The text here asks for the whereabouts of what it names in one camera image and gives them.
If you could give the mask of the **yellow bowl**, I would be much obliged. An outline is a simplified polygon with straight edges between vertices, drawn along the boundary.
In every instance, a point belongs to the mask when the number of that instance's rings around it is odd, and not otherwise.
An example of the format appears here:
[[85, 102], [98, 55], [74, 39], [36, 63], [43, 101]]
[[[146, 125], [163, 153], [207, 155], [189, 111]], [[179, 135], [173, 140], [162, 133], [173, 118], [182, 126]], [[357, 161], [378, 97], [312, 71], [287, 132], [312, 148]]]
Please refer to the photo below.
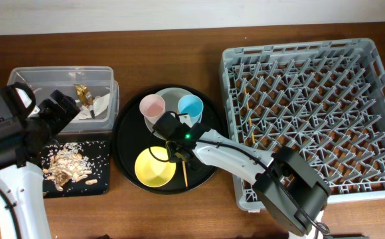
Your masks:
[[153, 146], [151, 152], [160, 162], [154, 158], [148, 149], [144, 149], [135, 160], [135, 175], [139, 181], [148, 187], [157, 188], [166, 185], [175, 175], [177, 165], [168, 162], [167, 150], [164, 147]]

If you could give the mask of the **pink cup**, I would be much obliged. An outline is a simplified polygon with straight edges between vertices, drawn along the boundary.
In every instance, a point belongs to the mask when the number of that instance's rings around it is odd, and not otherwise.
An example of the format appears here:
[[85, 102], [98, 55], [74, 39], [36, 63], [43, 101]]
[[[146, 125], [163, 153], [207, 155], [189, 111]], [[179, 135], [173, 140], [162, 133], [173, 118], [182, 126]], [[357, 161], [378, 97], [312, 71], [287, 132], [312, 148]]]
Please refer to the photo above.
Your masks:
[[156, 123], [165, 113], [165, 106], [165, 101], [161, 96], [149, 94], [140, 101], [139, 110], [150, 123]]

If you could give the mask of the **blue cup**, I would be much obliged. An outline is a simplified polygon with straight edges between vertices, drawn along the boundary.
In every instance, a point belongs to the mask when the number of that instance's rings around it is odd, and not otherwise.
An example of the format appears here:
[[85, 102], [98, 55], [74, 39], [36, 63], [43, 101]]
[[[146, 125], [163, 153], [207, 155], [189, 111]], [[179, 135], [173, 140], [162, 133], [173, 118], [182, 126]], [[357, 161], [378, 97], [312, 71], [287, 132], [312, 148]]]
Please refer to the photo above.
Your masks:
[[178, 102], [178, 111], [181, 114], [188, 114], [192, 124], [200, 121], [203, 109], [202, 100], [193, 94], [183, 96]]

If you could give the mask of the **white wrapper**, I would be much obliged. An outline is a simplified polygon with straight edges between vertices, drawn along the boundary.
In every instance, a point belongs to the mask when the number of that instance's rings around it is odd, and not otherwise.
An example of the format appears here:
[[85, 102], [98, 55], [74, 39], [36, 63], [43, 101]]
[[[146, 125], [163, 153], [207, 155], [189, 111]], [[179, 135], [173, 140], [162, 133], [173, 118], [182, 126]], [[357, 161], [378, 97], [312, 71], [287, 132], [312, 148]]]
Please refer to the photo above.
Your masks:
[[[110, 95], [106, 94], [104, 96], [97, 96], [93, 100], [93, 111], [95, 115], [95, 119], [98, 119], [98, 116], [102, 114], [105, 110], [107, 110], [110, 101]], [[86, 107], [81, 105], [80, 113], [73, 119], [75, 120], [90, 120], [92, 119], [91, 111]]]

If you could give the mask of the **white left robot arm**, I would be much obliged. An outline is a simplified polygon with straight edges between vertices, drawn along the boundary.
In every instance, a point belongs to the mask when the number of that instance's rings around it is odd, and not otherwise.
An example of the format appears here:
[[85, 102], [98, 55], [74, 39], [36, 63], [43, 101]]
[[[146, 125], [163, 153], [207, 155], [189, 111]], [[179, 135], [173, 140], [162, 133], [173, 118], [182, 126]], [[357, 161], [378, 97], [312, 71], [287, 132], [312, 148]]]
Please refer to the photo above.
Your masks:
[[79, 113], [55, 90], [36, 103], [22, 83], [0, 89], [0, 231], [2, 238], [50, 238], [38, 156]]

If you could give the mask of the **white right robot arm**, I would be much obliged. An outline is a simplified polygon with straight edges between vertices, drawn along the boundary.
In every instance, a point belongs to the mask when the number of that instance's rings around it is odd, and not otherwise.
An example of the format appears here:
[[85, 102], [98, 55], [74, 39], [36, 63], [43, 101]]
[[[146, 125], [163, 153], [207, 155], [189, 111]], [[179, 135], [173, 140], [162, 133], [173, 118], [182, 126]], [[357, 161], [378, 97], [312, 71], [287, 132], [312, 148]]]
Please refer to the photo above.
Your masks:
[[328, 184], [290, 147], [278, 152], [254, 149], [196, 123], [155, 127], [179, 153], [218, 167], [247, 181], [273, 219], [289, 232], [306, 236], [313, 228], [324, 235], [329, 227], [317, 221], [331, 195]]

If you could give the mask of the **brown gold snack wrapper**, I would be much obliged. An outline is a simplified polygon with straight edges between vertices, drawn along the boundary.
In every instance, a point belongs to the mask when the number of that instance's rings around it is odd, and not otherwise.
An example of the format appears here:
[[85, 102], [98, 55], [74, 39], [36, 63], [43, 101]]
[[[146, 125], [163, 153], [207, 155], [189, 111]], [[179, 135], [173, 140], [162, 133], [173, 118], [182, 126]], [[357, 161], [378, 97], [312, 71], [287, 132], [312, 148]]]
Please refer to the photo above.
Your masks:
[[77, 97], [79, 101], [82, 103], [82, 105], [86, 107], [92, 106], [94, 98], [90, 93], [88, 87], [81, 84], [75, 84], [74, 86], [75, 86]]

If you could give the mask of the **wooden chopstick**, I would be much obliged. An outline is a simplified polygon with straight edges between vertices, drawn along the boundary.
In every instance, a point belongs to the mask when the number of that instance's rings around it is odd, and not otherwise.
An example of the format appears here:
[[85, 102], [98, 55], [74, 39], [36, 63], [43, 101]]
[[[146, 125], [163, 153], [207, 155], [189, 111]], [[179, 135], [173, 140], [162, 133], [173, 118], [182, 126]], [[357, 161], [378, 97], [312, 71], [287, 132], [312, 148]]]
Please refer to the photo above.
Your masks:
[[[247, 88], [245, 87], [244, 88], [244, 96], [246, 97], [246, 96], [249, 96], [250, 97], [250, 95], [248, 94], [248, 92], [247, 92]], [[249, 111], [250, 110], [250, 105], [249, 105], [249, 99], [247, 99], [247, 100], [245, 100], [246, 101], [246, 109], [247, 109], [247, 111]], [[249, 119], [248, 119], [248, 123], [249, 123], [249, 126], [250, 126], [250, 129], [251, 129], [251, 138], [252, 138], [252, 143], [253, 143], [253, 145], [256, 143], [256, 140], [255, 140], [255, 136], [254, 136], [254, 129], [253, 129], [253, 124], [252, 124], [252, 118], [251, 118], [251, 116], [249, 117]]]
[[184, 177], [184, 181], [185, 181], [185, 187], [188, 188], [189, 183], [188, 183], [188, 177], [187, 177], [187, 167], [186, 167], [186, 163], [184, 161], [182, 161], [182, 168], [183, 168], [183, 177]]

